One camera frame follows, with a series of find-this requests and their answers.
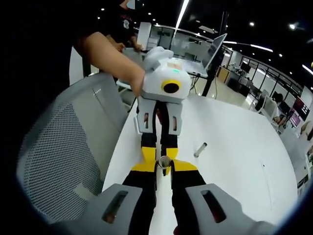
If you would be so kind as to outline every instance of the glass partition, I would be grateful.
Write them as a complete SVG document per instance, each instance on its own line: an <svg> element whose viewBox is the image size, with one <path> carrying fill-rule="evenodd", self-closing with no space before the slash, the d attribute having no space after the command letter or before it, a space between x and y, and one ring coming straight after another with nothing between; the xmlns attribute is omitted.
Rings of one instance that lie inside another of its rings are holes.
<svg viewBox="0 0 313 235"><path fill-rule="evenodd" d="M279 71L256 62L253 59L243 57L242 63L248 64L251 69L246 75L252 80L253 86L259 91L267 91L272 96L274 92L281 93L284 101L291 107L294 101L302 93L302 87L290 78L286 78Z"/></svg>

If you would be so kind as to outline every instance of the black pole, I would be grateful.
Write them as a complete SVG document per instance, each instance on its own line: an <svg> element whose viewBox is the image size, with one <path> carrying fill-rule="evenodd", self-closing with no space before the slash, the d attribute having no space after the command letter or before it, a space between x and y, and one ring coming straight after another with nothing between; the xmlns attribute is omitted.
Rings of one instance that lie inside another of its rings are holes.
<svg viewBox="0 0 313 235"><path fill-rule="evenodd" d="M258 63L257 66L256 66L256 69L255 69L255 71L254 71L254 74L253 74L253 77L252 77L251 81L253 81L254 76L255 76L255 73L256 73L256 71L258 70L258 68L259 68L259 63Z"/></svg>
<svg viewBox="0 0 313 235"><path fill-rule="evenodd" d="M226 32L227 19L228 19L228 12L224 11L222 15L222 22L221 22L219 36ZM216 71L218 67L221 65L222 60L223 60L223 51L222 51L222 47L220 47L215 58L213 58L212 60L210 69L207 71L207 79L206 79L206 84L205 84L202 96L207 96L209 89L211 87L212 81L215 78Z"/></svg>
<svg viewBox="0 0 313 235"><path fill-rule="evenodd" d="M264 81L265 81L265 79L266 79L266 75L268 74L268 69L266 70L266 73L265 73L265 75L264 75L264 79L263 79L263 81L262 81L262 83L261 83L261 86L260 86L260 89L259 90L261 90L261 88L262 88L262 86L263 86L263 83L264 83Z"/></svg>

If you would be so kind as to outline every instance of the small metal tube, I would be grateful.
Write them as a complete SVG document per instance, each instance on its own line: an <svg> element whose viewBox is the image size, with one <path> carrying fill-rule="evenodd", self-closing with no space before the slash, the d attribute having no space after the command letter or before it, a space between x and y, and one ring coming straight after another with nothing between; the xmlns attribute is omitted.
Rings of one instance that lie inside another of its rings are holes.
<svg viewBox="0 0 313 235"><path fill-rule="evenodd" d="M169 168L171 165L171 159L168 156L162 156L160 157L160 159L158 160L158 166L161 169L166 169Z"/></svg>
<svg viewBox="0 0 313 235"><path fill-rule="evenodd" d="M205 147L207 147L207 143L204 142L203 145L194 153L194 157L197 158L202 151L204 151Z"/></svg>

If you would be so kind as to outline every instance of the office chair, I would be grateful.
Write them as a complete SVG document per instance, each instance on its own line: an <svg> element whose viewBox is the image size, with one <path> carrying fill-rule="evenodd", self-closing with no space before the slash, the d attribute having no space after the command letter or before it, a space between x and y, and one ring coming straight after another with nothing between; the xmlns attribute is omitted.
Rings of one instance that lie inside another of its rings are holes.
<svg viewBox="0 0 313 235"><path fill-rule="evenodd" d="M279 126L276 122L273 121L276 106L277 104L274 100L272 100L269 96L265 96L262 108L257 113L265 116L269 120L275 131L278 131Z"/></svg>
<svg viewBox="0 0 313 235"><path fill-rule="evenodd" d="M99 73L63 91L24 137L17 178L48 223L76 219L101 193L126 118L112 77Z"/></svg>

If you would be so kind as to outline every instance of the white table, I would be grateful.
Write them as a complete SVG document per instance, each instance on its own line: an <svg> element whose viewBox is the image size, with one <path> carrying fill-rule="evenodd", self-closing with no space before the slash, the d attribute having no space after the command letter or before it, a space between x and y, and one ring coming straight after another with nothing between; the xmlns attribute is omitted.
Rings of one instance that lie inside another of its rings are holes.
<svg viewBox="0 0 313 235"><path fill-rule="evenodd" d="M123 183L130 169L142 161L135 111L136 105L115 147L103 190ZM268 120L231 104L189 95L183 102L182 122L177 158L196 165L207 184L215 183L237 199L252 219L279 223L297 201L297 183L287 151ZM159 137L159 123L156 130ZM207 148L194 158L203 142ZM171 196L170 174L163 177L158 171L149 234L173 234L177 221Z"/></svg>

